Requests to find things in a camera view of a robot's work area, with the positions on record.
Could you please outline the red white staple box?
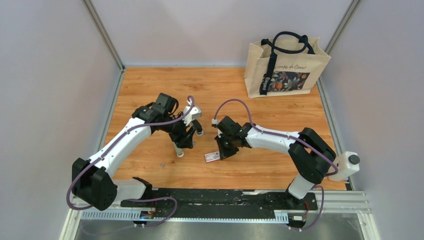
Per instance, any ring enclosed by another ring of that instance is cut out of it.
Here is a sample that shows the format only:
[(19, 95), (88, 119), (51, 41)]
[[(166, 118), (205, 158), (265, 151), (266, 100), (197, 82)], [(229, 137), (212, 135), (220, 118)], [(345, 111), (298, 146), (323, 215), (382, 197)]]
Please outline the red white staple box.
[(221, 159), (221, 156), (219, 151), (215, 151), (215, 152), (205, 154), (204, 158), (206, 163), (211, 163), (211, 162), (219, 161)]

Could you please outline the white and black stapler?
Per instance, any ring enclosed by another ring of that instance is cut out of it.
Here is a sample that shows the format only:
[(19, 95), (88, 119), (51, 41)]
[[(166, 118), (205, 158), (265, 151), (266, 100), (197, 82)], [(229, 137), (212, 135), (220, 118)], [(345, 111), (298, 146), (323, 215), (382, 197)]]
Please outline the white and black stapler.
[(193, 120), (192, 122), (193, 127), (195, 128), (195, 133), (197, 136), (201, 137), (204, 135), (204, 131), (203, 131), (203, 127), (200, 124), (200, 122), (198, 120)]

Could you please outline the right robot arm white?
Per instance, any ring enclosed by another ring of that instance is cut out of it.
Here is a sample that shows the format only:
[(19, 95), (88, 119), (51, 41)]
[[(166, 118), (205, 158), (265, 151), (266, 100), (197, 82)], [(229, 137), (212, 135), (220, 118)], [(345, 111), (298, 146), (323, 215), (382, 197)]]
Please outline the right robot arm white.
[(334, 173), (338, 171), (334, 164), (336, 153), (311, 128), (277, 131), (249, 122), (240, 125), (229, 116), (222, 120), (213, 119), (212, 126), (218, 130), (214, 139), (222, 160), (235, 155), (240, 148), (267, 149), (291, 158), (298, 174), (288, 186), (285, 203), (293, 210), (305, 203), (308, 191), (320, 184), (330, 169)]

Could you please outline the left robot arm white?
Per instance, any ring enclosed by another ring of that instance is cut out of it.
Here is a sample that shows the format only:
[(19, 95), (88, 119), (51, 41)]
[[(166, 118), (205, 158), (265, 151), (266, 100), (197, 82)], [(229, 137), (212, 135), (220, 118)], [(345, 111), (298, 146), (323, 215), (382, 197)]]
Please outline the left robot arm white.
[(178, 107), (176, 98), (160, 93), (156, 101), (138, 107), (122, 130), (102, 149), (88, 159), (75, 160), (72, 182), (66, 192), (67, 205), (78, 211), (89, 208), (104, 211), (113, 202), (133, 199), (140, 207), (148, 207), (153, 194), (146, 189), (146, 181), (137, 177), (113, 181), (113, 176), (130, 153), (156, 131), (169, 135), (178, 157), (184, 155), (184, 149), (194, 147), (193, 135), (203, 134), (198, 122), (201, 110), (192, 95), (187, 97), (183, 111), (175, 114)]

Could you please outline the beige tote bag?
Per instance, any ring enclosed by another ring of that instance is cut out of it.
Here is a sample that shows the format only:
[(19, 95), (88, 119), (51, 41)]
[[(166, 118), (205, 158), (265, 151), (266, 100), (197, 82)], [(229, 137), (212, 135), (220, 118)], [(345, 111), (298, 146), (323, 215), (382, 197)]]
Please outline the beige tote bag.
[(248, 97), (309, 94), (331, 60), (319, 40), (282, 31), (250, 43), (244, 73)]

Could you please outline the white bottle black cap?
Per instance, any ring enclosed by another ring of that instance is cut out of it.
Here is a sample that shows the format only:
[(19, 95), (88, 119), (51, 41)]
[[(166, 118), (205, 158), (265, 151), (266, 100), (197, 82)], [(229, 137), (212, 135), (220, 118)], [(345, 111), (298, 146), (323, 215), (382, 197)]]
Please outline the white bottle black cap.
[(345, 151), (334, 160), (337, 174), (328, 177), (330, 181), (340, 182), (360, 170), (360, 158), (356, 152)]

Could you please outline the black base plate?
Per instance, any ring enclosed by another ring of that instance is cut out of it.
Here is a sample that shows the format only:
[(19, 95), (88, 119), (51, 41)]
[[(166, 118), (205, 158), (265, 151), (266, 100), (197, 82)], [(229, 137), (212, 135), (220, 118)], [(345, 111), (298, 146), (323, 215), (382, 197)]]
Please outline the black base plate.
[(156, 217), (166, 217), (173, 209), (175, 218), (272, 219), (276, 210), (318, 210), (314, 193), (303, 200), (285, 191), (254, 192), (235, 189), (158, 188), (148, 190), (142, 199), (155, 202), (137, 203), (123, 200), (121, 207), (157, 210)]

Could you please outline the slotted aluminium rail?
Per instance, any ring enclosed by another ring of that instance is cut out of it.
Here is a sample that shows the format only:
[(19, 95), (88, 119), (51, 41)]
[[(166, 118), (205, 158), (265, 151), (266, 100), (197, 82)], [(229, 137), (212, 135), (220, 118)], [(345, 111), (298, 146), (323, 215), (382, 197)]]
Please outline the slotted aluminium rail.
[(78, 214), (82, 220), (161, 221), (198, 223), (276, 223), (313, 220), (315, 214), (370, 214), (364, 192), (311, 190), (296, 199), (284, 190), (154, 188), (153, 202), (114, 202), (100, 211)]

